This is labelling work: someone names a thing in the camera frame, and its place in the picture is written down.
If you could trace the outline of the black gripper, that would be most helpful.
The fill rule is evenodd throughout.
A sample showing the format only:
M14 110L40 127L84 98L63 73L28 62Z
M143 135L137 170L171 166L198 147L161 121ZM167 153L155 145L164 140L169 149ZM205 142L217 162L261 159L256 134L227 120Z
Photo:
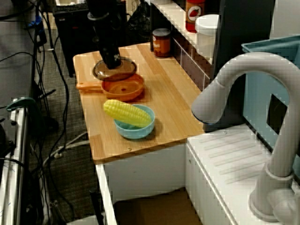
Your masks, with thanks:
M96 45L108 69L121 65L117 31L113 27L94 27Z

